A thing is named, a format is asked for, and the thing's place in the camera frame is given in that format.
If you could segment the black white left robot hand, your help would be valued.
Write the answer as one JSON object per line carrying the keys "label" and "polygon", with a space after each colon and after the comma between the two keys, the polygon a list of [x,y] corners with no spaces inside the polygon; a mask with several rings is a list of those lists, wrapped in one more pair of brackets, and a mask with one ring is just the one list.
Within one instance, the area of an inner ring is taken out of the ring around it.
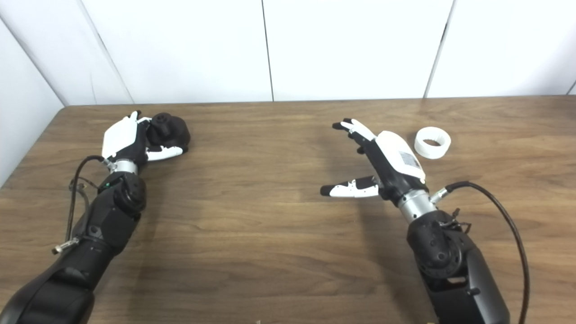
{"label": "black white left robot hand", "polygon": [[138,167],[186,153],[190,133],[186,123],[169,113],[140,117],[134,111],[103,134],[101,156],[111,163],[129,161]]}

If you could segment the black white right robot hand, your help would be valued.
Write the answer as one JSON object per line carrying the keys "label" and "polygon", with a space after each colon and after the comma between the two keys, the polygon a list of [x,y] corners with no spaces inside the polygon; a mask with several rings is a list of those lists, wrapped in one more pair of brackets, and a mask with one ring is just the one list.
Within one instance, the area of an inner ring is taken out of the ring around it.
{"label": "black white right robot hand", "polygon": [[359,146],[358,154],[368,158],[376,174],[348,182],[325,185],[319,193],[335,198],[368,198],[379,196],[398,205],[412,191],[429,193],[425,172],[405,139],[391,131],[375,135],[366,125],[351,118],[333,123],[333,128],[346,131]]}

